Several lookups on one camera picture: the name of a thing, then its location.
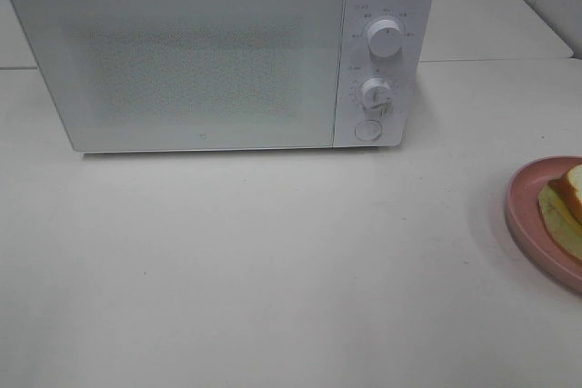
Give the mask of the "round white door button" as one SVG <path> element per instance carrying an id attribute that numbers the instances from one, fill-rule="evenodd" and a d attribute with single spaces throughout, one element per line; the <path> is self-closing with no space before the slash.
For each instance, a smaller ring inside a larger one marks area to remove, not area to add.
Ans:
<path id="1" fill-rule="evenodd" d="M 365 120 L 355 128 L 355 137 L 360 141 L 372 142 L 382 134 L 382 125 L 376 120 Z"/>

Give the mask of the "lower white timer knob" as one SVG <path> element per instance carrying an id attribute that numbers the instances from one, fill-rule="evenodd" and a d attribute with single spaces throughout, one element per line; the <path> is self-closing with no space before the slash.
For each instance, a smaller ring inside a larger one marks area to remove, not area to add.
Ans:
<path id="1" fill-rule="evenodd" d="M 392 86 L 384 78 L 370 78 L 360 86 L 360 102 L 367 111 L 382 111 L 393 95 Z"/>

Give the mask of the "upper white power knob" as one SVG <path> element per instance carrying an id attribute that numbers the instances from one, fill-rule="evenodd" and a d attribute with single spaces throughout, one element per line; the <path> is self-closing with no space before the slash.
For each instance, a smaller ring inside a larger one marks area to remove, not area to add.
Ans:
<path id="1" fill-rule="evenodd" d="M 367 45 L 370 53 L 378 58 L 395 55 L 403 45 L 403 28 L 393 17 L 379 18 L 366 30 Z"/>

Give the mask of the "white microwave door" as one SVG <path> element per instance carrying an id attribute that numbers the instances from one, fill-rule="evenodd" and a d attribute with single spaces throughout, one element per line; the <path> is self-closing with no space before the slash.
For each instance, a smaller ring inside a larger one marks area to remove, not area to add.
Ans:
<path id="1" fill-rule="evenodd" d="M 73 148 L 329 146 L 344 0 L 11 0 Z"/>

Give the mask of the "white bread sandwich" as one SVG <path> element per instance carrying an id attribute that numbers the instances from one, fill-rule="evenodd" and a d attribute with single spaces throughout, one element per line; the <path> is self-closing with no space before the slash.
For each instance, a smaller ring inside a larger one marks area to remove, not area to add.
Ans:
<path id="1" fill-rule="evenodd" d="M 581 165 L 548 181 L 538 194 L 538 205 L 547 233 L 581 263 Z"/>

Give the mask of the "pink round plate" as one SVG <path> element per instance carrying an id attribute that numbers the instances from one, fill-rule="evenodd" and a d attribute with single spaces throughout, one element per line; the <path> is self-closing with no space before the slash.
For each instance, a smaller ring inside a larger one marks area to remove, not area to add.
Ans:
<path id="1" fill-rule="evenodd" d="M 517 247 L 542 273 L 575 293 L 581 293 L 581 262 L 547 232 L 538 194 L 547 182 L 580 163 L 579 156 L 550 156 L 523 165 L 508 183 L 504 204 L 507 228 Z"/>

